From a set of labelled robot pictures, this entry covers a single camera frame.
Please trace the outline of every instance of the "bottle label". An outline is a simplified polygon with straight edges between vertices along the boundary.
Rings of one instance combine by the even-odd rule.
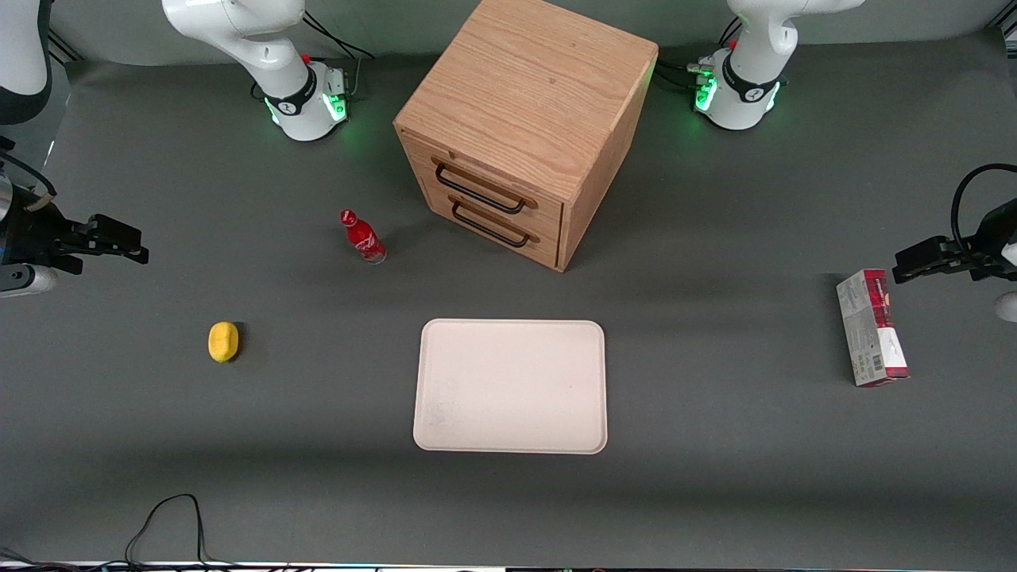
[[[357,242],[354,246],[366,261],[373,261],[384,255],[384,246],[381,246],[381,243],[378,242],[377,237],[373,234]]]

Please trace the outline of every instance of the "plastic tray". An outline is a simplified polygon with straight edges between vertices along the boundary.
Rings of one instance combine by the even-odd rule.
[[[429,451],[599,453],[603,330],[586,321],[427,323],[413,439]]]

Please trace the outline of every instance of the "red bottle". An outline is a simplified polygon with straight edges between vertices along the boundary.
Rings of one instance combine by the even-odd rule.
[[[367,264],[379,265],[384,262],[384,245],[378,240],[378,235],[374,234],[371,225],[357,218],[353,211],[347,209],[339,215],[339,219],[346,226],[346,237],[350,243],[360,252]]]

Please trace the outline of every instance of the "wooden drawer unit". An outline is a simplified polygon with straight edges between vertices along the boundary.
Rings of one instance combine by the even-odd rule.
[[[632,144],[652,42],[483,0],[396,117],[432,211],[564,271]]]

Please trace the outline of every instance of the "gray table surface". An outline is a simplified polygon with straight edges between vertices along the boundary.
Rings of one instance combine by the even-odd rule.
[[[913,377],[875,390],[850,381],[834,295],[946,233],[970,169],[1017,161],[998,34],[803,47],[749,132],[655,85],[564,275],[427,211],[391,121],[432,62],[364,63],[352,121],[312,144],[236,65],[73,70],[60,207],[141,228],[152,264],[88,260],[0,303],[0,544],[114,558],[191,492],[232,560],[1017,568],[1008,284],[894,287]],[[1008,176],[971,188],[964,225]],[[380,267],[344,243],[344,208]],[[420,329],[454,317],[600,323],[607,448],[419,450]],[[229,365],[205,352],[221,320],[248,331]],[[191,559],[193,535],[169,506],[138,556]]]

